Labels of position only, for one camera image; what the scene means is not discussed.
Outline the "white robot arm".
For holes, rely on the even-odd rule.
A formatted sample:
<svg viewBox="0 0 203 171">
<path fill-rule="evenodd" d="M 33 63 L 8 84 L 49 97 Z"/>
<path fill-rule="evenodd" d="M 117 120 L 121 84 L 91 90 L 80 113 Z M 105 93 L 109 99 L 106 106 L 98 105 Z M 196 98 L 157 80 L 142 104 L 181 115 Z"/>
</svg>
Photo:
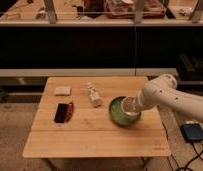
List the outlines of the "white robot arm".
<svg viewBox="0 0 203 171">
<path fill-rule="evenodd" d="M 165 105 L 203 123 L 203 97 L 178 91 L 177 80 L 170 74 L 148 81 L 133 104 L 138 112 Z"/>
</svg>

